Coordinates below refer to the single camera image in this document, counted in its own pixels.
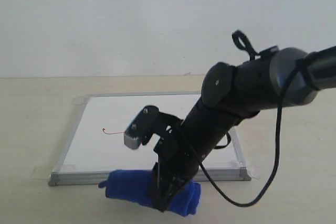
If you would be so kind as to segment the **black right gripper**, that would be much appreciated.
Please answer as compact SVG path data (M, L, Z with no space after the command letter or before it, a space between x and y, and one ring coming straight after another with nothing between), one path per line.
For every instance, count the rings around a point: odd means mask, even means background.
M200 112L192 108L185 119L161 112L155 121L153 134L159 136L154 152L158 156L151 171L148 197L161 212L188 212L193 198L193 177L198 163L191 149L200 144Z

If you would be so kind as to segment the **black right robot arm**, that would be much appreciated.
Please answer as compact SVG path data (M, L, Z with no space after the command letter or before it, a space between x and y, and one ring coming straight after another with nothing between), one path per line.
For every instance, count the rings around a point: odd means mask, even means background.
M334 87L334 47L311 53L273 47L237 67L223 62L214 65L185 119L146 106L141 112L143 144L153 134L159 136L149 189L154 208L168 209L232 127L262 110L309 104L319 91Z

